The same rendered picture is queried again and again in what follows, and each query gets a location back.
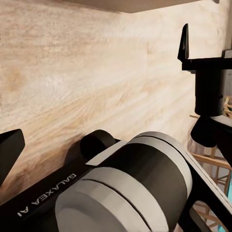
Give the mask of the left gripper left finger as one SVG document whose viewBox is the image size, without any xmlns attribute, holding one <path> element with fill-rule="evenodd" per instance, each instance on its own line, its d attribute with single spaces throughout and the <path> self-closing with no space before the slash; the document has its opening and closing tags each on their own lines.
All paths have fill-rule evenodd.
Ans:
<svg viewBox="0 0 232 232">
<path fill-rule="evenodd" d="M 0 186 L 25 148 L 21 129 L 0 134 Z"/>
</svg>

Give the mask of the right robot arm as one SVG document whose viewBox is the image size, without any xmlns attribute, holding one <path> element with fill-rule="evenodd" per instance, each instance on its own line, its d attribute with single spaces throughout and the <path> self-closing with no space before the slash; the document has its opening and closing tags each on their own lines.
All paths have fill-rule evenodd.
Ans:
<svg viewBox="0 0 232 232">
<path fill-rule="evenodd" d="M 190 135 L 203 146 L 215 147 L 221 128 L 232 131 L 232 119 L 224 115 L 227 69 L 232 69 L 232 58 L 188 59 L 188 30 L 187 23 L 177 58 L 182 61 L 182 71 L 195 74 L 195 113 L 200 117 Z"/>
</svg>

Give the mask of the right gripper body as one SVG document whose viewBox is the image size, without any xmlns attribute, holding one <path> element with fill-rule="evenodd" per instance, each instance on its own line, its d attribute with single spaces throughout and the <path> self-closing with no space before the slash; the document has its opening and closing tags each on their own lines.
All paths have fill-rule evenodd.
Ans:
<svg viewBox="0 0 232 232">
<path fill-rule="evenodd" d="M 232 58 L 193 59 L 182 63 L 182 71 L 196 71 L 195 97 L 200 100 L 225 97 L 227 69 L 232 69 Z"/>
</svg>

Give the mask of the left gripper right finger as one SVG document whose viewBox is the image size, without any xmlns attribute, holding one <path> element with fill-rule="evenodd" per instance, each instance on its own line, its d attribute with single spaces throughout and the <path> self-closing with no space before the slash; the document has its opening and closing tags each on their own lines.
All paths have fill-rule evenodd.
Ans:
<svg viewBox="0 0 232 232">
<path fill-rule="evenodd" d="M 220 129 L 217 148 L 221 151 L 227 163 L 232 166 L 232 130 Z"/>
</svg>

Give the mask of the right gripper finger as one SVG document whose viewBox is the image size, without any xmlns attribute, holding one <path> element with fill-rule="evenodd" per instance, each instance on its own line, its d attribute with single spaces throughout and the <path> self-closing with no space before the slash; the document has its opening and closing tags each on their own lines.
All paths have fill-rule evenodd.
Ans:
<svg viewBox="0 0 232 232">
<path fill-rule="evenodd" d="M 178 51 L 178 59 L 182 61 L 182 63 L 191 62 L 192 59 L 189 58 L 189 27 L 188 23 L 184 25 L 182 30 L 181 42 Z"/>
</svg>

